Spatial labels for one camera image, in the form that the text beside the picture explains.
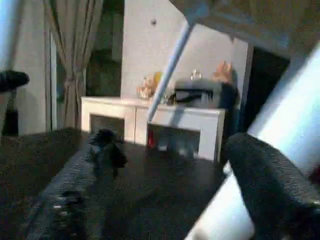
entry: black foam grip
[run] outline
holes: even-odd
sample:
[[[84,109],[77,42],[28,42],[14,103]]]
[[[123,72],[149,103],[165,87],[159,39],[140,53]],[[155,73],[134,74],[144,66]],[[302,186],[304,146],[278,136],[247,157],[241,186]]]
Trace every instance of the black foam grip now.
[[[0,93],[15,90],[18,87],[26,85],[29,82],[29,76],[19,71],[0,72]]]
[[[237,133],[228,139],[226,155],[258,236],[278,239],[319,218],[319,193],[280,151]]]

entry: red object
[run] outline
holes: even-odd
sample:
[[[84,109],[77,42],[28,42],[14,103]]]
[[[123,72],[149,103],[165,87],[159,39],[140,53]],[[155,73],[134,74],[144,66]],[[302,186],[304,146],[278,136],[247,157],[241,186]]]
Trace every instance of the red object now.
[[[155,147],[155,135],[154,135],[154,131],[152,130],[148,131],[148,147],[149,148]]]

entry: curtain tieback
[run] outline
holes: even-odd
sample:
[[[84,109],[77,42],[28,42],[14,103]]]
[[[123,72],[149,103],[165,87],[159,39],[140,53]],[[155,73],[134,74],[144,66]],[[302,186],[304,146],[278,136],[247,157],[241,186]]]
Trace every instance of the curtain tieback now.
[[[64,87],[68,88],[74,85],[76,83],[76,79],[81,77],[82,74],[83,74],[82,71],[76,71],[76,72],[73,72],[72,74],[67,74],[67,78],[64,81]]]

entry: stuffed animal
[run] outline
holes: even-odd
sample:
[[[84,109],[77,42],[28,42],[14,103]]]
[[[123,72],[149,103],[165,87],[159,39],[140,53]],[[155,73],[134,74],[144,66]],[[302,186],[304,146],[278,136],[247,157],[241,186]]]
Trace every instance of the stuffed animal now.
[[[214,82],[233,85],[232,71],[232,64],[226,64],[226,62],[223,61],[218,65],[216,72],[213,74],[211,79]]]
[[[144,77],[142,86],[137,87],[137,95],[143,100],[149,100],[157,89],[157,82],[154,75]]]

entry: table surface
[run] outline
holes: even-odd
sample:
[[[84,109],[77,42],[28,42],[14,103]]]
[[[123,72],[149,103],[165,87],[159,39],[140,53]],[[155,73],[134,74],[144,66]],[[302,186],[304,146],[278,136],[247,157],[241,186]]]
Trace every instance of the table surface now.
[[[67,129],[29,138],[4,138],[5,155],[11,157],[1,165],[0,187],[5,193],[1,202],[8,206],[13,200],[36,196],[87,137]],[[128,163],[111,190],[102,235],[117,240],[183,239],[224,180],[219,166],[131,143],[123,144],[122,149]],[[15,152],[19,152],[19,161],[13,161]],[[3,170],[8,166],[13,166],[12,171]],[[2,236],[13,237],[26,207],[22,203],[14,211],[2,211]]]

